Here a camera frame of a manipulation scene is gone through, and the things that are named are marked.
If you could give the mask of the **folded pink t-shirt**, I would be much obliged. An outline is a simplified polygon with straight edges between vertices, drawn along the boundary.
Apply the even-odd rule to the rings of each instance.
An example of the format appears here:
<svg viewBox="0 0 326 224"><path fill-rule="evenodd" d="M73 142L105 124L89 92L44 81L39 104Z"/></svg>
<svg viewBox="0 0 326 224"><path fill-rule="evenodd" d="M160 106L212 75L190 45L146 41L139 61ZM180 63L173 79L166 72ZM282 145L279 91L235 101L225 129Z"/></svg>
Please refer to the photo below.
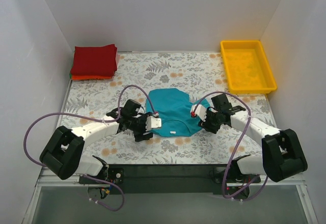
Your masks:
<svg viewBox="0 0 326 224"><path fill-rule="evenodd" d="M111 56L111 70L112 70L112 77L115 75L118 65L120 61L120 55L116 53L115 55Z"/></svg>

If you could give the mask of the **teal t-shirt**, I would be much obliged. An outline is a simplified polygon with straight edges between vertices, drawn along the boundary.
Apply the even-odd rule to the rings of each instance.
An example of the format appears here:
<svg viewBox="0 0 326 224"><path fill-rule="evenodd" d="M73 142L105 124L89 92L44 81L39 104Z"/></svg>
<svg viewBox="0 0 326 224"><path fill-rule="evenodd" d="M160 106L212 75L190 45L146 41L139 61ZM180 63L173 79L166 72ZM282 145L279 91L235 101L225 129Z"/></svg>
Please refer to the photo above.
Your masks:
<svg viewBox="0 0 326 224"><path fill-rule="evenodd" d="M161 118L161 127L151 130L161 137L190 137L202 130L199 118L191 117L193 103L189 94L176 89L156 89L148 94Z"/></svg>

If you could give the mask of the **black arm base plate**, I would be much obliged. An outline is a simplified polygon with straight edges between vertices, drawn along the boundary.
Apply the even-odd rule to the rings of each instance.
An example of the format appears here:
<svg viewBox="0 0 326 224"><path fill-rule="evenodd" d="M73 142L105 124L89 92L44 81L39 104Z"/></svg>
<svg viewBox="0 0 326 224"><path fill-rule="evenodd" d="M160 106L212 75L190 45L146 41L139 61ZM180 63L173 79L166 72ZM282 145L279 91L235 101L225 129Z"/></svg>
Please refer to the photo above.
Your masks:
<svg viewBox="0 0 326 224"><path fill-rule="evenodd" d="M112 164L95 178L124 193L222 194L225 164Z"/></svg>

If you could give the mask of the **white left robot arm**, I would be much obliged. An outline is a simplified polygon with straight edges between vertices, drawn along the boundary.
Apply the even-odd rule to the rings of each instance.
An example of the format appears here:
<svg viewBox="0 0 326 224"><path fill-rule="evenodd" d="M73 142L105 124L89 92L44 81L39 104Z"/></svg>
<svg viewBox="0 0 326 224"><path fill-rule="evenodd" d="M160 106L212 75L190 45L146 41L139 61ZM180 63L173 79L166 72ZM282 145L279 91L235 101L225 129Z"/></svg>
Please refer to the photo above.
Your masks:
<svg viewBox="0 0 326 224"><path fill-rule="evenodd" d="M141 107L129 99L123 107L113 109L99 122L74 128L58 127L40 155L41 163L62 180L77 174L99 176L109 164L98 156L83 154L86 147L126 130L133 132L136 142L149 140L153 137L152 129L161 127L158 114L141 113Z"/></svg>

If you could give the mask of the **folded red t-shirt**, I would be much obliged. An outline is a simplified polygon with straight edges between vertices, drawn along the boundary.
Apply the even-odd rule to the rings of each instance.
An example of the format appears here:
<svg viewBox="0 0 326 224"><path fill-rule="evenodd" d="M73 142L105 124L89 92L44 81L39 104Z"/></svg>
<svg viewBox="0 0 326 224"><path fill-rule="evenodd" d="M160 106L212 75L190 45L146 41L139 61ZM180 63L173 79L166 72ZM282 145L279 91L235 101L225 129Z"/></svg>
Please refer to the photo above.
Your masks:
<svg viewBox="0 0 326 224"><path fill-rule="evenodd" d="M115 44L79 47L74 50L72 76L112 77L117 71L118 49Z"/></svg>

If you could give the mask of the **aluminium frame rail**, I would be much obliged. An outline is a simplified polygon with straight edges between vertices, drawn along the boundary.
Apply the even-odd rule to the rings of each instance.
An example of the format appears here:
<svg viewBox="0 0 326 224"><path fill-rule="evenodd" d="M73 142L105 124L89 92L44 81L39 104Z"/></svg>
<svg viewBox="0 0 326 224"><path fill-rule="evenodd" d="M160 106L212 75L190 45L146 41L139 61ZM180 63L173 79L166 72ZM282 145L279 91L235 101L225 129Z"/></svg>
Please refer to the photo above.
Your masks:
<svg viewBox="0 0 326 224"><path fill-rule="evenodd" d="M273 182L280 182L303 172L301 164L284 163L282 165L268 165L267 171L245 170L243 173L237 165L231 164L226 182L235 183L253 179L256 175L267 176ZM95 175L89 176L95 180L88 179L84 173L74 173L64 179L65 182L79 184L99 184L100 180L113 180L117 185L126 185L134 180L186 180L213 178L217 183L222 183L226 166L223 164L111 164L103 166Z"/></svg>

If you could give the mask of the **folded orange t-shirt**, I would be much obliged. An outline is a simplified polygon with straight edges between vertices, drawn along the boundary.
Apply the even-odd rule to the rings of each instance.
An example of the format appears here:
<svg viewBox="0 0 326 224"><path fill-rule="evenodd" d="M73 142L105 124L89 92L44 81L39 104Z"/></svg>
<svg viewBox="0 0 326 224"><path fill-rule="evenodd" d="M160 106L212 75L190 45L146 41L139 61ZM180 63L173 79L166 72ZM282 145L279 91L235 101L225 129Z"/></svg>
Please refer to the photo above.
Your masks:
<svg viewBox="0 0 326 224"><path fill-rule="evenodd" d="M99 75L71 75L72 80L112 80L112 76Z"/></svg>

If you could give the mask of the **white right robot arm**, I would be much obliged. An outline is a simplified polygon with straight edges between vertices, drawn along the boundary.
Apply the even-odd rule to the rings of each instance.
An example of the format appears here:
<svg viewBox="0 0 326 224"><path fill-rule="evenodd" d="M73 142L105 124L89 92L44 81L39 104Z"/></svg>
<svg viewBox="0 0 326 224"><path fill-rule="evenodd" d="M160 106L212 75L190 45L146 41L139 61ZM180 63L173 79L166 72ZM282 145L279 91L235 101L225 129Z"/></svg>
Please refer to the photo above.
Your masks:
<svg viewBox="0 0 326 224"><path fill-rule="evenodd" d="M246 104L233 106L226 93L211 98L212 107L200 102L191 108L191 116L198 117L199 127L216 134L221 126L227 125L248 136L261 146L262 155L232 157L225 175L265 175L280 182L308 169L304 152L296 132L281 130L254 118Z"/></svg>

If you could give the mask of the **yellow plastic tray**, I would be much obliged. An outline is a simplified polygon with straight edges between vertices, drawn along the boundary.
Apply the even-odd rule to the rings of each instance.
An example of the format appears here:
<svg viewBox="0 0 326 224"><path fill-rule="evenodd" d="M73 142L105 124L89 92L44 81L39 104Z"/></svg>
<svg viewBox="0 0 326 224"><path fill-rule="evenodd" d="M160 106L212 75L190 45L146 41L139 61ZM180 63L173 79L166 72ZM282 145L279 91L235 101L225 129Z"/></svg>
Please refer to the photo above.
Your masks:
<svg viewBox="0 0 326 224"><path fill-rule="evenodd" d="M277 89L259 40L220 42L228 89L233 94L269 94Z"/></svg>

